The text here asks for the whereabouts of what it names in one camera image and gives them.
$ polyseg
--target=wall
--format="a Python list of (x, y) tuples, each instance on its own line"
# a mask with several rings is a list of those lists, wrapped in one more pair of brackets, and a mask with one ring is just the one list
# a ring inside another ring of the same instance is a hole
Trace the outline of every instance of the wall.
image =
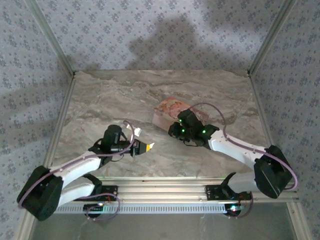
[(282, 1), (37, 0), (74, 70), (246, 73)]
[(320, 2), (300, 0), (253, 75), (275, 144), (298, 174), (312, 234), (320, 239)]
[(44, 161), (70, 77), (24, 1), (0, 1), (0, 239), (12, 239), (17, 196)]

